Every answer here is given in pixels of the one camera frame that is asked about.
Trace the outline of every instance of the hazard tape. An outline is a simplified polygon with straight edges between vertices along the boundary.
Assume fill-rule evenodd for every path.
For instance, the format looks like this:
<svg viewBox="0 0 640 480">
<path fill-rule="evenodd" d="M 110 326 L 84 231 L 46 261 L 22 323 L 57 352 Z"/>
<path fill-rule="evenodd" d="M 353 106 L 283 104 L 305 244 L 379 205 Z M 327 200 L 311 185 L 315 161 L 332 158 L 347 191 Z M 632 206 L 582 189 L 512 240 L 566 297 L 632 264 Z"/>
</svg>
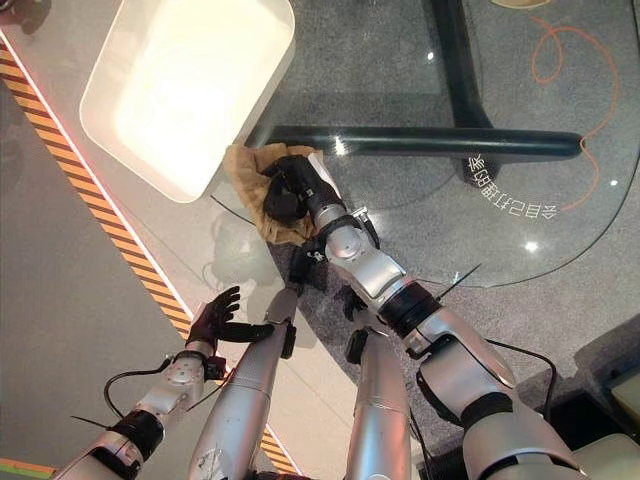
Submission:
<svg viewBox="0 0 640 480">
<path fill-rule="evenodd" d="M 33 463 L 18 462 L 9 458 L 0 458 L 0 472 L 13 473 L 33 478 L 51 478 L 55 470 L 51 467 L 34 465 Z"/>
<path fill-rule="evenodd" d="M 29 79 L 2 41 L 0 41 L 0 77 L 124 261 L 129 264 L 169 322 L 182 338 L 186 339 L 191 319 L 185 312 L 185 308 L 158 273 L 153 258 L 135 232 L 130 230 L 131 227 L 121 218 L 120 212 L 112 204 L 111 199 L 104 195 L 89 169 L 71 148 L 47 107 L 41 102 L 38 93 L 29 83 Z M 268 426 L 264 431 L 260 448 L 273 462 L 278 473 L 299 473 L 294 462 Z"/>
</svg>

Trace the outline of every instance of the gray floor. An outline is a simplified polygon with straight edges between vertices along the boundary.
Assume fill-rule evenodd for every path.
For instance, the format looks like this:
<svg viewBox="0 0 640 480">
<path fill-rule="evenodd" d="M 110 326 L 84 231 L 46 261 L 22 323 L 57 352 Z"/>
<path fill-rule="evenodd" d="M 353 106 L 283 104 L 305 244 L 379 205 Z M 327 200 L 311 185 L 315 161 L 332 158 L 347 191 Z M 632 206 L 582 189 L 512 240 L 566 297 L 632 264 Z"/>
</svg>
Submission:
<svg viewBox="0 0 640 480">
<path fill-rule="evenodd" d="M 182 341 L 2 82 L 0 155 L 0 456 L 59 467 L 99 433 L 69 416 L 114 423 L 106 379 L 155 368 Z M 127 409 L 152 383 L 123 380 L 114 401 Z M 184 478 L 208 412 L 187 416 L 141 478 Z"/>
</svg>

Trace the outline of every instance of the yellow black striped tape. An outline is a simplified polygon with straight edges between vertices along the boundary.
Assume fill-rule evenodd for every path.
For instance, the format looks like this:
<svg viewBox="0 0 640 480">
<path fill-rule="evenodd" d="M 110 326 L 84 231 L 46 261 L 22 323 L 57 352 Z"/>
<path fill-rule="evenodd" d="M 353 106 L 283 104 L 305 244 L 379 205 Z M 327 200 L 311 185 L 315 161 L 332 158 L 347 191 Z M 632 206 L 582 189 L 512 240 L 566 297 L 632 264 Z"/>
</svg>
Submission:
<svg viewBox="0 0 640 480">
<path fill-rule="evenodd" d="M 53 158 L 58 162 L 58 166 L 64 171 L 71 185 L 89 207 L 133 273 L 140 279 L 182 338 L 186 338 L 191 325 L 189 316 L 158 274 L 153 263 L 147 258 L 143 249 L 129 233 L 125 223 L 110 203 L 110 199 L 103 195 L 93 181 L 86 166 L 62 135 L 11 52 L 2 42 L 0 42 L 0 77 L 11 90 Z M 293 463 L 269 429 L 264 431 L 260 448 L 273 462 L 279 473 L 296 473 Z"/>
</svg>

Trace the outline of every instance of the black cable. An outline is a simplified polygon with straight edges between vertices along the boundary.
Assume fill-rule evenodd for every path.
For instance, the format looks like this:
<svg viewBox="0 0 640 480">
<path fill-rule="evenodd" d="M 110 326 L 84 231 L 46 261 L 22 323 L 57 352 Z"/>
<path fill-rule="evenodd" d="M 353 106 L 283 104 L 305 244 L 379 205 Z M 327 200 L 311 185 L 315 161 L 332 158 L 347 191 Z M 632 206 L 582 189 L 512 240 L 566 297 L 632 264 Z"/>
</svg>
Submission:
<svg viewBox="0 0 640 480">
<path fill-rule="evenodd" d="M 111 385 L 113 383 L 125 377 L 136 377 L 140 375 L 154 375 L 156 373 L 160 373 L 169 366 L 172 360 L 173 360 L 173 357 L 167 357 L 162 361 L 160 366 L 154 370 L 133 370 L 131 372 L 123 372 L 123 373 L 114 375 L 109 380 L 107 380 L 107 383 L 104 384 L 104 389 L 102 390 L 102 394 L 104 395 L 104 401 L 107 402 L 107 405 L 109 406 L 111 411 L 115 413 L 118 417 L 124 418 L 124 415 L 122 414 L 122 412 L 118 410 L 118 408 L 111 401 L 111 395 L 109 394 L 109 389 L 111 388 Z"/>
<path fill-rule="evenodd" d="M 227 212 L 229 212 L 231 215 L 233 215 L 234 217 L 238 217 L 240 220 L 242 220 L 243 222 L 247 222 L 249 225 L 253 225 L 254 227 L 256 226 L 255 223 L 253 223 L 251 220 L 247 220 L 246 218 L 244 218 L 242 215 L 240 215 L 239 213 L 234 212 L 231 208 L 227 207 L 224 203 L 222 203 L 220 200 L 218 200 L 216 197 L 214 197 L 213 195 L 209 195 L 211 197 L 211 199 L 216 202 L 218 205 L 220 205 L 222 208 L 224 208 Z"/>
<path fill-rule="evenodd" d="M 513 350 L 514 352 L 523 353 L 525 355 L 530 355 L 535 358 L 539 358 L 543 362 L 547 363 L 549 367 L 551 367 L 551 378 L 549 379 L 549 386 L 547 387 L 547 395 L 544 400 L 544 407 L 542 409 L 542 415 L 544 419 L 551 423 L 551 399 L 553 398 L 553 390 L 556 387 L 556 383 L 558 382 L 558 369 L 555 364 L 549 360 L 544 355 L 540 355 L 539 353 L 532 352 L 530 350 L 525 350 L 524 348 L 514 347 L 513 345 L 509 345 L 508 343 L 497 342 L 495 340 L 486 339 L 487 342 L 492 345 L 496 345 L 501 348 L 506 348 L 509 350 Z"/>
<path fill-rule="evenodd" d="M 88 418 L 78 417 L 78 416 L 76 416 L 76 415 L 69 415 L 69 416 L 70 416 L 71 418 L 75 418 L 76 420 L 81 420 L 81 421 L 83 421 L 83 422 L 90 423 L 91 425 L 95 425 L 96 427 L 102 427 L 102 428 L 104 428 L 105 430 L 106 430 L 107 428 L 109 428 L 109 427 L 107 427 L 106 425 L 103 425 L 103 424 L 101 424 L 101 423 L 98 423 L 98 422 L 96 422 L 96 421 L 94 421 L 94 420 L 90 420 L 90 419 L 88 419 Z"/>
<path fill-rule="evenodd" d="M 424 469 L 427 472 L 427 480 L 434 480 L 433 472 L 431 471 L 431 462 L 433 462 L 433 456 L 427 450 L 427 445 L 424 443 L 424 438 L 422 437 L 422 432 L 420 431 L 420 427 L 418 427 L 418 422 L 416 421 L 415 415 L 413 415 L 413 410 L 409 409 L 409 416 L 411 417 L 411 421 L 409 422 L 409 426 L 413 430 L 414 435 L 418 439 L 420 443 L 420 448 L 422 449 L 422 456 L 424 457 Z"/>
<path fill-rule="evenodd" d="M 193 410 L 194 408 L 196 408 L 198 405 L 200 405 L 201 403 L 204 403 L 205 401 L 207 401 L 209 398 L 211 398 L 211 396 L 213 394 L 215 394 L 218 390 L 220 390 L 222 387 L 224 387 L 227 382 L 229 382 L 229 380 L 231 380 L 231 377 L 233 376 L 233 374 L 236 372 L 236 369 L 234 368 L 233 370 L 231 370 L 226 377 L 224 377 L 224 380 L 222 380 L 222 382 L 220 382 L 220 385 L 218 385 L 216 388 L 214 388 L 211 392 L 209 392 L 207 394 L 206 397 L 201 398 L 200 400 L 198 400 L 196 403 L 194 403 L 193 405 L 191 405 L 189 408 L 187 408 L 187 412 L 190 412 L 191 410 Z"/>
</svg>

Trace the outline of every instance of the gray carpet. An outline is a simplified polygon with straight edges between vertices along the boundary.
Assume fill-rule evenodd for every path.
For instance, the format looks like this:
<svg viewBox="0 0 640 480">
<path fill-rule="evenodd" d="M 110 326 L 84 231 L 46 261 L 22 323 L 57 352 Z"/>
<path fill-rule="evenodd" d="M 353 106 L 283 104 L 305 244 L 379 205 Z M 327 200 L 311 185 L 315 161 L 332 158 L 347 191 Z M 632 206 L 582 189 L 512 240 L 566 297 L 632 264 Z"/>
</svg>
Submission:
<svg viewBox="0 0 640 480">
<path fill-rule="evenodd" d="M 452 124 L 442 53 L 422 2 L 292 4 L 296 56 L 263 123 Z M 386 249 L 431 281 L 449 283 L 457 272 L 483 263 L 467 284 L 502 285 L 575 258 L 615 215 L 638 157 L 640 63 L 631 7 L 623 1 L 553 2 L 534 12 L 553 25 L 577 26 L 599 39 L 619 70 L 615 116 L 588 142 L 599 159 L 601 181 L 584 208 L 561 211 L 589 189 L 593 167 L 584 155 L 506 165 L 495 181 L 500 194 L 489 201 L 459 180 L 448 159 L 325 152 L 349 205 L 366 205 Z M 613 77 L 585 39 L 559 33 L 564 68 L 551 84 L 538 85 L 529 67 L 544 30 L 526 12 L 489 2 L 468 2 L 466 8 L 484 106 L 496 127 L 586 134 L 606 115 Z M 555 65 L 552 42 L 541 52 L 538 69 L 548 75 Z M 500 198 L 508 202 L 504 209 L 495 204 Z M 536 255 L 524 250 L 529 241 L 539 247 Z"/>
<path fill-rule="evenodd" d="M 263 122 L 451 125 L 441 53 L 421 2 L 292 4 L 296 57 Z M 552 84 L 537 85 L 529 62 L 544 33 L 541 27 L 525 12 L 489 2 L 465 5 L 484 106 L 496 127 L 585 134 L 601 121 L 611 103 L 613 77 L 595 47 L 577 34 L 559 33 L 564 69 Z M 560 393 L 582 387 L 598 393 L 597 382 L 610 367 L 637 362 L 640 302 L 635 292 L 640 285 L 640 255 L 637 248 L 626 250 L 626 245 L 637 243 L 640 233 L 637 185 L 622 216 L 590 249 L 616 217 L 638 160 L 636 25 L 628 1 L 552 2 L 533 13 L 554 26 L 584 29 L 606 45 L 619 70 L 615 115 L 588 144 L 599 159 L 601 180 L 582 207 L 560 212 L 549 221 L 510 215 L 462 184 L 448 159 L 325 152 L 326 161 L 347 203 L 366 205 L 372 212 L 383 248 L 429 281 L 450 283 L 457 273 L 482 263 L 465 285 L 508 285 L 559 269 L 587 250 L 575 262 L 541 278 L 489 290 L 460 288 L 447 300 L 483 334 L 551 356 L 565 377 Z M 433 62 L 425 56 L 431 51 Z M 539 60 L 541 75 L 553 71 L 551 43 Z M 512 200 L 543 208 L 556 205 L 560 210 L 584 194 L 592 175 L 582 155 L 563 162 L 507 165 L 496 184 Z M 539 250 L 525 251 L 529 241 Z M 290 249 L 271 247 L 271 252 L 286 277 Z M 316 272 L 313 282 L 322 291 L 307 289 L 301 309 L 336 361 L 356 379 L 357 368 L 343 357 L 351 330 L 342 314 L 343 283 L 326 268 Z M 612 290 L 607 282 L 616 284 L 614 295 L 607 293 Z M 436 293 L 443 289 L 435 284 L 430 288 Z M 618 333 L 607 333 L 612 329 Z M 616 354 L 603 355 L 611 342 Z M 457 441 L 458 429 L 437 419 L 413 386 L 417 364 L 404 355 L 398 341 L 394 348 L 403 359 L 411 404 L 428 442 L 443 449 Z M 539 405 L 548 378 L 544 364 L 505 356 L 520 380 L 530 379 L 521 386 L 524 397 Z"/>
</svg>

